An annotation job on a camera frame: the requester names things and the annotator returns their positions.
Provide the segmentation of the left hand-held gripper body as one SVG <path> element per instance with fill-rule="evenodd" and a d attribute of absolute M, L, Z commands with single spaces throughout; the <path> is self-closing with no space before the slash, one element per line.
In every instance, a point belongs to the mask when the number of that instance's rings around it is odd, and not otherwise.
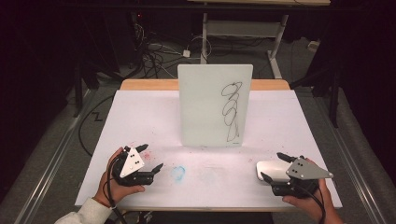
<path fill-rule="evenodd" d="M 135 147 L 125 147 L 114 162 L 112 176 L 119 185 L 124 187 L 151 185 L 155 174 L 139 172 L 139 169 L 144 166 L 145 163 Z"/>

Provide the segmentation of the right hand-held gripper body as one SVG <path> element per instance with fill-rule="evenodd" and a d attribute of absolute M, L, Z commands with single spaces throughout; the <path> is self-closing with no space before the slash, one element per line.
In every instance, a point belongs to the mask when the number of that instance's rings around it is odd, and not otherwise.
<path fill-rule="evenodd" d="M 333 173 L 309 162 L 304 156 L 295 157 L 286 174 L 288 181 L 274 181 L 270 184 L 275 196 L 293 196 L 299 199 L 311 197 L 318 190 L 318 181 L 333 178 Z"/>

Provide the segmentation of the white board eraser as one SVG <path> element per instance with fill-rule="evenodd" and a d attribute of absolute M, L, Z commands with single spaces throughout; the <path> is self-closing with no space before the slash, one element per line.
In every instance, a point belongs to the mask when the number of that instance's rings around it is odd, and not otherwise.
<path fill-rule="evenodd" d="M 263 181 L 262 174 L 270 176 L 274 181 L 288 181 L 286 174 L 290 165 L 284 161 L 258 161 L 256 164 L 257 177 Z"/>

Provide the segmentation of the person's left hand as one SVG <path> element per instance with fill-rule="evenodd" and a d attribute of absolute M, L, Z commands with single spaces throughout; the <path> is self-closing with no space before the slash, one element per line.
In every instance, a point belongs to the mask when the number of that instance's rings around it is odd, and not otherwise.
<path fill-rule="evenodd" d="M 114 179 L 107 178 L 110 174 L 109 167 L 110 163 L 121 154 L 123 148 L 120 147 L 108 160 L 105 171 L 99 182 L 99 187 L 93 198 L 107 207 L 113 207 L 115 204 L 119 203 L 124 197 L 132 195 L 138 192 L 144 192 L 145 188 L 143 186 L 132 186 L 124 187 L 120 186 Z"/>

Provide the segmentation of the person's right hand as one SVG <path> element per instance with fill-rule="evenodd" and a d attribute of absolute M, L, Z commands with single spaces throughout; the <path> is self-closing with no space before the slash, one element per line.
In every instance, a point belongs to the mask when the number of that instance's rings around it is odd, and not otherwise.
<path fill-rule="evenodd" d="M 314 193 L 314 196 L 323 205 L 323 207 L 320 207 L 319 204 L 312 198 L 298 199 L 293 196 L 283 196 L 282 201 L 284 203 L 289 203 L 299 208 L 300 210 L 304 211 L 309 217 L 311 217 L 311 215 L 318 210 L 321 210 L 322 214 L 325 215 L 325 211 L 327 209 L 335 210 L 332 204 L 332 195 L 326 185 L 325 179 L 320 179 L 318 181 L 318 185 L 319 189 Z"/>

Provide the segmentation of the standing glass whiteboard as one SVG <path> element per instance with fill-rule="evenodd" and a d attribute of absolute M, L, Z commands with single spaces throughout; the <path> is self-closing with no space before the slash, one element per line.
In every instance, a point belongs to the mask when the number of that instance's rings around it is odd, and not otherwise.
<path fill-rule="evenodd" d="M 182 64 L 177 68 L 183 145 L 242 145 L 252 72 L 251 64 Z"/>

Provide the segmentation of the metal floor rail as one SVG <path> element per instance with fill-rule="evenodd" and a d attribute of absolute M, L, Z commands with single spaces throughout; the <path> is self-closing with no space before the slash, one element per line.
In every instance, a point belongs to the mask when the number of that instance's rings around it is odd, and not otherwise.
<path fill-rule="evenodd" d="M 389 203 L 395 190 L 392 181 L 374 154 L 361 126 L 345 98 L 337 107 L 337 121 L 329 119 L 327 101 L 316 100 L 318 110 L 335 141 L 334 149 L 325 151 L 325 161 L 334 169 L 335 183 L 343 202 L 347 224 L 391 224 Z"/>
<path fill-rule="evenodd" d="M 49 126 L 40 139 L 27 164 L 22 169 L 13 190 L 18 196 L 26 196 L 12 224 L 31 224 L 56 176 L 64 155 L 96 91 L 86 90 L 81 94 L 82 104 L 68 105 Z"/>

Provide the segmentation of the white metal desk frame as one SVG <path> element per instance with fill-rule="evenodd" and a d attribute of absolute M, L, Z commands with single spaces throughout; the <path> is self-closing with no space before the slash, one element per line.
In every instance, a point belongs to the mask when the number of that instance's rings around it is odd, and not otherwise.
<path fill-rule="evenodd" d="M 266 52 L 268 63 L 275 79 L 282 79 L 276 55 L 282 36 L 288 22 L 288 15 L 283 15 L 280 21 L 219 21 L 210 20 L 208 14 L 203 15 L 202 47 L 200 63 L 207 64 L 211 44 L 207 37 L 211 36 L 237 36 L 237 37 L 270 37 L 275 40 L 272 50 Z"/>

